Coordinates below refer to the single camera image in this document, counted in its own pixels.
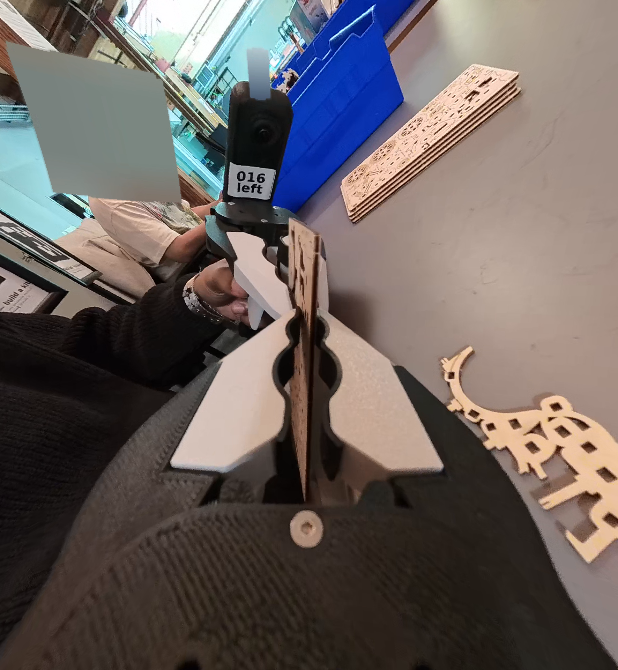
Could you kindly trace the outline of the person's left forearm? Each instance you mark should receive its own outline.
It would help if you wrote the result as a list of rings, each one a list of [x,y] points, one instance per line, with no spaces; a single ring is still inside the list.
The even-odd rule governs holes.
[[[60,350],[130,381],[175,385],[182,368],[226,326],[212,324],[187,309],[183,287],[194,275],[159,284],[134,304],[58,317]]]

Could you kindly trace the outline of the wooden puzzle sheet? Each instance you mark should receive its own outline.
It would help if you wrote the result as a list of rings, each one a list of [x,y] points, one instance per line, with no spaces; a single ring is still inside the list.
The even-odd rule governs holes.
[[[303,223],[289,221],[289,287],[298,310],[294,324],[294,372],[290,380],[291,428],[303,498],[308,497],[314,397],[314,335],[318,307],[320,235]]]

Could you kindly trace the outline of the black framed text poster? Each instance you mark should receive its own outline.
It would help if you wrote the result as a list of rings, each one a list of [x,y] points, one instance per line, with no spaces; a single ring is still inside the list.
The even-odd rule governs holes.
[[[61,288],[43,288],[36,279],[23,278],[0,265],[1,313],[51,313],[64,295]]]

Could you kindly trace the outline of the black framed marker sign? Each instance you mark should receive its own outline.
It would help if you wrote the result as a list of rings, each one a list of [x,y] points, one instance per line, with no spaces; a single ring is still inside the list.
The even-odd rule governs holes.
[[[0,209],[0,238],[15,244],[45,266],[70,276],[84,286],[89,286],[103,276],[103,273],[91,265],[71,254],[55,241],[40,234],[2,209]]]

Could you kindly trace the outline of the person's left hand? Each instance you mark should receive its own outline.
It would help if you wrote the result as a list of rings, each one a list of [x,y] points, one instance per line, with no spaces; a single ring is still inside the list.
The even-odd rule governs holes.
[[[248,293],[235,279],[227,259],[220,259],[196,275],[193,288],[201,301],[226,319],[249,326]]]

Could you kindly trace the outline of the printed cardboard box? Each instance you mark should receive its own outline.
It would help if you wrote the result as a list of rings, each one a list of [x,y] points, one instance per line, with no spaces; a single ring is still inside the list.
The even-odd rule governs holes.
[[[318,32],[334,12],[333,1],[297,1],[315,32]]]

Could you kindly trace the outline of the blue plastic bin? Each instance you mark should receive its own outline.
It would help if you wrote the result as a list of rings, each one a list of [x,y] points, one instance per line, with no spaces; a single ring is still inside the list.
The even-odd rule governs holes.
[[[391,53],[434,3],[435,1],[343,1],[297,58],[303,65],[310,63],[316,55],[323,56],[328,48],[329,38],[372,5],[384,30],[388,51]]]
[[[374,4],[314,42],[314,59],[289,91],[294,116],[273,196],[292,212],[404,101]]]

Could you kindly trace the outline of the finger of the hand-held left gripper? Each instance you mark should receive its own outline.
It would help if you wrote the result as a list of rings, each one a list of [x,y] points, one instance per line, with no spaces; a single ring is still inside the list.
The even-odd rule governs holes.
[[[317,267],[316,304],[323,311],[329,312],[328,266],[325,245],[320,247]]]
[[[290,312],[288,285],[266,259],[264,239],[244,231],[228,231],[227,238],[236,254],[234,278],[248,295],[248,319],[262,319],[264,313],[279,319]]]

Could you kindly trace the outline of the white wall notice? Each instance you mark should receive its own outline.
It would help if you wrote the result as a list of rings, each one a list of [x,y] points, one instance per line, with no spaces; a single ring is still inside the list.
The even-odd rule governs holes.
[[[53,45],[11,4],[0,1],[0,22],[20,39],[22,44],[43,50],[54,50]]]

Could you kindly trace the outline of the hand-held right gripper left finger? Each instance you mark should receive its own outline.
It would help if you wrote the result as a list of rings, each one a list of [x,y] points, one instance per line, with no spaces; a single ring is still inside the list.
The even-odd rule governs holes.
[[[217,366],[170,458],[175,469],[275,469],[288,434],[298,311],[265,327]]]

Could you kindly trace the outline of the person's black clothing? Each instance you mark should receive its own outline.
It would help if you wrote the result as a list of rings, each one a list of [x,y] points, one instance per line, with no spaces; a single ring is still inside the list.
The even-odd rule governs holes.
[[[63,353],[58,317],[0,312],[0,645],[42,588],[97,478],[174,386]]]

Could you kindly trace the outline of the silver wristwatch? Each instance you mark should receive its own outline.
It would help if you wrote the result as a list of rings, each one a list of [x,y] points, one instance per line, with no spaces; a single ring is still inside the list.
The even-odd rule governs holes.
[[[194,282],[200,277],[200,273],[195,274],[191,279],[186,282],[183,287],[183,300],[187,309],[204,319],[212,324],[222,324],[226,322],[226,317],[220,313],[215,307],[205,303],[197,294]]]

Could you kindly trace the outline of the stack of wooden puzzle sheets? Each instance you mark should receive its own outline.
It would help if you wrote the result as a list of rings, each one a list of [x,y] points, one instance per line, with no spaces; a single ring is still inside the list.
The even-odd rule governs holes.
[[[518,71],[469,65],[342,180],[350,221],[361,221],[520,92]]]

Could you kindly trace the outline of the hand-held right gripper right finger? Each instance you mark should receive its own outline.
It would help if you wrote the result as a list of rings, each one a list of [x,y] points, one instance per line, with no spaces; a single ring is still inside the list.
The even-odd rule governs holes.
[[[370,483],[439,473],[443,463],[391,361],[331,313],[317,313],[324,478]]]

